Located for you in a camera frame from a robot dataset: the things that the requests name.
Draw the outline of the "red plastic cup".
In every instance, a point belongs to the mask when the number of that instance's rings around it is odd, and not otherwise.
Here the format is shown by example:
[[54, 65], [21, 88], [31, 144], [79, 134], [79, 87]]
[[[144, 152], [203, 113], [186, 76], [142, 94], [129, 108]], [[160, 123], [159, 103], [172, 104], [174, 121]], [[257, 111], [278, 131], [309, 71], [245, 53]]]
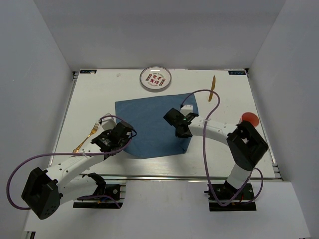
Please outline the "red plastic cup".
[[252, 112], [245, 112], [241, 116], [239, 123], [241, 123], [243, 121], [248, 121], [249, 123], [252, 124], [253, 127], [257, 127], [260, 123], [259, 117]]

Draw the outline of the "blue cloth napkin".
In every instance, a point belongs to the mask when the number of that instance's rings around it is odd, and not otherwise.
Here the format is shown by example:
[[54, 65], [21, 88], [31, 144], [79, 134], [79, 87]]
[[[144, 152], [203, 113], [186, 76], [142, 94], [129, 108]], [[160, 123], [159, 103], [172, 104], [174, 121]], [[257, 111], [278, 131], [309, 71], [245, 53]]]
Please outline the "blue cloth napkin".
[[164, 120], [171, 109], [179, 109], [188, 94], [166, 95], [115, 102], [115, 115], [134, 127], [137, 136], [124, 151], [140, 159], [186, 153], [190, 138], [178, 138]]

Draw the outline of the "white patterned plate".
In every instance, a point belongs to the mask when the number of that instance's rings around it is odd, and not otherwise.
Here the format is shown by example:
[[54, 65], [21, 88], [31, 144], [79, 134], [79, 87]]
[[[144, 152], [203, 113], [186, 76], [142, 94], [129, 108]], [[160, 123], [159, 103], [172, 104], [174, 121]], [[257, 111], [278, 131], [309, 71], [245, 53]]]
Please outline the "white patterned plate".
[[161, 66], [147, 67], [140, 73], [141, 85], [151, 92], [160, 92], [168, 88], [171, 84], [171, 72]]

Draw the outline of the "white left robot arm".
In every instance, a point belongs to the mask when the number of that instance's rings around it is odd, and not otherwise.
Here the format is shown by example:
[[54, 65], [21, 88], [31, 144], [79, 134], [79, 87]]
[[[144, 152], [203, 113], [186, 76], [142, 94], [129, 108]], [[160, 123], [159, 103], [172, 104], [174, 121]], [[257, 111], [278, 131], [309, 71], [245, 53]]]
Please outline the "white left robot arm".
[[101, 176], [94, 172], [82, 178], [78, 176], [121, 152], [134, 132], [134, 128], [124, 121], [112, 129], [99, 128], [77, 155], [44, 170], [39, 167], [33, 169], [22, 192], [22, 199], [39, 219], [44, 220], [66, 202], [106, 198], [106, 182]]

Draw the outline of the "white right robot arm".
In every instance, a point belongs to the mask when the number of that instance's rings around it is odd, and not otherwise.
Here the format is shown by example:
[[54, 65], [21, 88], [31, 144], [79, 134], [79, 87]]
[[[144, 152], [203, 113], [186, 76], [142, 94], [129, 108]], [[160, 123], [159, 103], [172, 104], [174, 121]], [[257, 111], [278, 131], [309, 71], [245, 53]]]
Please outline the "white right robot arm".
[[255, 127], [248, 121], [226, 124], [204, 119], [196, 113], [183, 115], [175, 108], [163, 117], [175, 128], [175, 136], [201, 136], [227, 145], [235, 165], [226, 179], [225, 192], [232, 199], [243, 193], [243, 184], [262, 159], [269, 147]]

